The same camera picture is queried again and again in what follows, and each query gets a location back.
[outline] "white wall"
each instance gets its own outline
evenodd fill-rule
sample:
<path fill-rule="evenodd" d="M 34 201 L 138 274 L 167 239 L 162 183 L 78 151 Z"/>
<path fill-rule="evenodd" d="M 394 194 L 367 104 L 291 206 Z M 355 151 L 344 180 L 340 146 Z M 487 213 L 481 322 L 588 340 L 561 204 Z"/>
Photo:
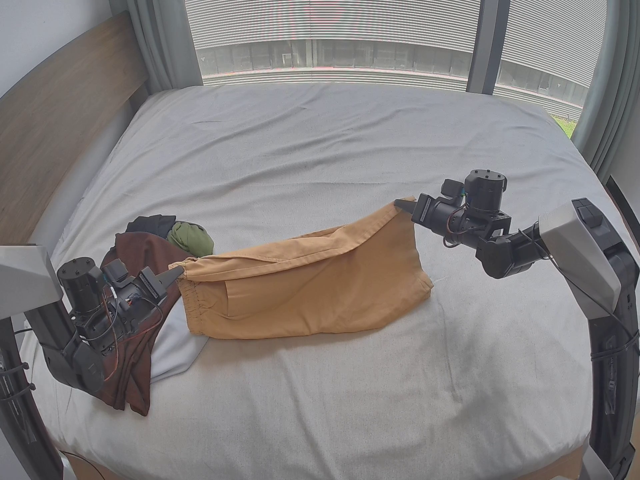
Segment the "white wall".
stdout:
<path fill-rule="evenodd" d="M 109 0 L 0 0 L 0 95 L 57 49 L 110 16 Z M 109 133 L 107 140 L 117 140 L 122 124 L 111 126 Z M 0 464 L 0 477 L 27 480 L 2 432 Z"/>
<path fill-rule="evenodd" d="M 640 220 L 640 100 L 613 157 L 611 176 Z"/>

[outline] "green grass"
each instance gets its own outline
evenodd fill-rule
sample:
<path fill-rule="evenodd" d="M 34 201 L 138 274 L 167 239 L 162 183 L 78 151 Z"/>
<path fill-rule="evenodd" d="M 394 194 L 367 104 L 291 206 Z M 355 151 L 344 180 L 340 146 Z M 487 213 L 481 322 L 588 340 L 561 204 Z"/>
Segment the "green grass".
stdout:
<path fill-rule="evenodd" d="M 563 119 L 562 117 L 558 117 L 558 116 L 551 116 L 551 117 L 553 117 L 553 119 L 556 120 L 556 123 L 558 123 L 560 128 L 562 128 L 564 133 L 566 133 L 566 136 L 570 138 L 573 133 L 573 130 L 575 130 L 576 121 Z"/>

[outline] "bed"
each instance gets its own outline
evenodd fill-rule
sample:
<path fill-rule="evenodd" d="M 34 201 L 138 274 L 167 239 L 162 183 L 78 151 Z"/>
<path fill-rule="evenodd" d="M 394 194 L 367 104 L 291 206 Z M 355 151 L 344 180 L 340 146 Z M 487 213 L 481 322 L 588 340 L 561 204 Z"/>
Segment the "bed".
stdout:
<path fill-rule="evenodd" d="M 312 83 L 151 96 L 85 190 L 52 263 L 101 260 L 128 221 L 154 213 L 203 225 L 215 252 L 249 247 L 437 195 L 444 178 L 472 168 L 507 176 L 502 209 L 514 228 L 587 196 L 640 262 L 604 188 L 541 108 Z M 21 354 L 46 427 L 60 449 L 132 480 L 579 470 L 589 338 L 564 280 L 545 262 L 493 280 L 468 248 L 415 234 L 435 286 L 410 314 L 375 332 L 210 339 L 187 371 L 152 384 L 147 417 L 57 383 L 27 337 Z"/>

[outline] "building exterior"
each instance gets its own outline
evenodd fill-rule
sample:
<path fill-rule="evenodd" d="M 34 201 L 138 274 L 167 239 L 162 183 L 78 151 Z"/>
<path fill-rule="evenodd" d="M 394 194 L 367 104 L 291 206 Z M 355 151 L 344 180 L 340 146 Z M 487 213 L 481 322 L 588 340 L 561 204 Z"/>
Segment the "building exterior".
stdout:
<path fill-rule="evenodd" d="M 204 83 L 350 81 L 464 91 L 480 0 L 186 0 Z M 606 0 L 511 0 L 495 94 L 578 119 Z"/>

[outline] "wooden headboard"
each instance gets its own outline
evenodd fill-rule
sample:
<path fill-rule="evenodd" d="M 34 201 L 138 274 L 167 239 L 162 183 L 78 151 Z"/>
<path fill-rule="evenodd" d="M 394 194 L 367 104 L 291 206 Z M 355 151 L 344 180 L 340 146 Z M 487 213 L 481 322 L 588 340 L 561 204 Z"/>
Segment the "wooden headboard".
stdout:
<path fill-rule="evenodd" d="M 147 78 L 124 12 L 60 48 L 0 98 L 0 244 L 29 240 L 78 156 Z"/>

